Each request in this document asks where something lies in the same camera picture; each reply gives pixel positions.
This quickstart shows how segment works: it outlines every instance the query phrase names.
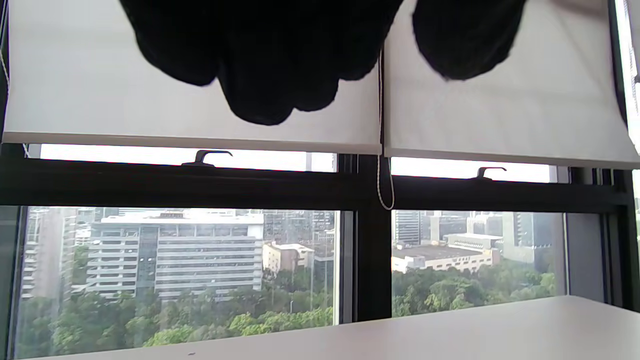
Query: foliage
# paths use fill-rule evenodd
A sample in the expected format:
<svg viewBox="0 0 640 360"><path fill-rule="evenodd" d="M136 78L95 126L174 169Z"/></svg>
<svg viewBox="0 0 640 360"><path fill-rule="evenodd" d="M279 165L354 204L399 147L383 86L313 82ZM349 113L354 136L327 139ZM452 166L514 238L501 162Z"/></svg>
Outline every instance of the foliage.
<svg viewBox="0 0 640 360"><path fill-rule="evenodd" d="M241 288L220 299L208 290L162 301L152 291L135 297L73 294L64 303L20 303L15 358L149 347L306 329L333 323L332 287L299 269L264 272L261 290ZM477 272L409 270L392 274L393 316L466 309L555 295L553 273L502 261Z"/></svg>
<svg viewBox="0 0 640 360"><path fill-rule="evenodd" d="M86 284L86 266L89 263L89 247L86 245L76 247L74 251L74 267L71 274L71 283L74 285Z"/></svg>
<svg viewBox="0 0 640 360"><path fill-rule="evenodd" d="M503 259L473 273L456 269L394 272L392 291L392 316L407 316L553 296L556 277Z"/></svg>

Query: white desk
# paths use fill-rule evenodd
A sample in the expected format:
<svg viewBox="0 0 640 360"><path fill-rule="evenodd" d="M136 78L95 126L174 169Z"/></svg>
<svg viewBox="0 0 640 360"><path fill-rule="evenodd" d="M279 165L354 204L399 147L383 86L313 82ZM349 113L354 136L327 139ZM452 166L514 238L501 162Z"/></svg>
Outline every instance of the white desk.
<svg viewBox="0 0 640 360"><path fill-rule="evenodd" d="M58 359L640 360L640 314L578 297L556 297Z"/></svg>

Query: black window frame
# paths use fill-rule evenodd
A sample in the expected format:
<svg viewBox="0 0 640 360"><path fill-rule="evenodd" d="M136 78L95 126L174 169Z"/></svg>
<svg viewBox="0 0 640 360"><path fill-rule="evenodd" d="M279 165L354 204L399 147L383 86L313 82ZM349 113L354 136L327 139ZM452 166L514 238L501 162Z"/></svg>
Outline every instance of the black window frame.
<svg viewBox="0 0 640 360"><path fill-rule="evenodd" d="M620 47L609 1L616 96L626 122ZM6 18L6 1L3 18ZM0 51L8 61L6 21ZM2 83L4 124L7 84ZM0 360L11 358L12 331L28 206L130 206L340 210L341 322L391 317L391 211L377 194L378 157L339 154L336 173L28 159L21 144L0 147ZM390 169L381 159L382 196ZM534 211L599 215L605 301L640 311L640 271L631 171L569 168L567 183L519 183L393 176L395 209Z"/></svg>

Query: dark cloth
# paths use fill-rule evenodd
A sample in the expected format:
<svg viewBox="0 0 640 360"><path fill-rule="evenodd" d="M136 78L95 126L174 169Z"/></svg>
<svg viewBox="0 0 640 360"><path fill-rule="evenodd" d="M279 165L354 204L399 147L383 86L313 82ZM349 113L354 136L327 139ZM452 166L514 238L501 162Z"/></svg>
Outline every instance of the dark cloth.
<svg viewBox="0 0 640 360"><path fill-rule="evenodd" d="M525 0L418 0L413 34L423 57L445 79L467 80L509 56Z"/></svg>
<svg viewBox="0 0 640 360"><path fill-rule="evenodd" d="M445 78L489 71L507 57L524 1L418 0L420 52ZM192 85L218 78L239 118L276 125L368 74L402 0L120 2L149 63Z"/></svg>

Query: window handle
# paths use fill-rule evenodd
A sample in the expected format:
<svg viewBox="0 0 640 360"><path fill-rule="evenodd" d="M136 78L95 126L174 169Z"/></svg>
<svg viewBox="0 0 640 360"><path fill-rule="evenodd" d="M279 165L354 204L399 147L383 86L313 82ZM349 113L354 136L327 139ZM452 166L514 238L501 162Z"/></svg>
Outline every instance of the window handle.
<svg viewBox="0 0 640 360"><path fill-rule="evenodd" d="M207 154L229 154L233 156L233 154L230 151L226 151L226 150L198 150L198 152L196 152L195 161L192 163L183 163L182 166L183 167L216 167L213 164L207 164L204 162L204 157L207 156Z"/></svg>
<svg viewBox="0 0 640 360"><path fill-rule="evenodd" d="M482 180L482 181L486 181L486 180L493 181L492 178L484 176L484 172L485 171L487 171L489 169L493 169L493 168L507 171L507 169L505 169L503 167L481 167L481 168L478 168L478 175L476 177L472 177L471 179Z"/></svg>

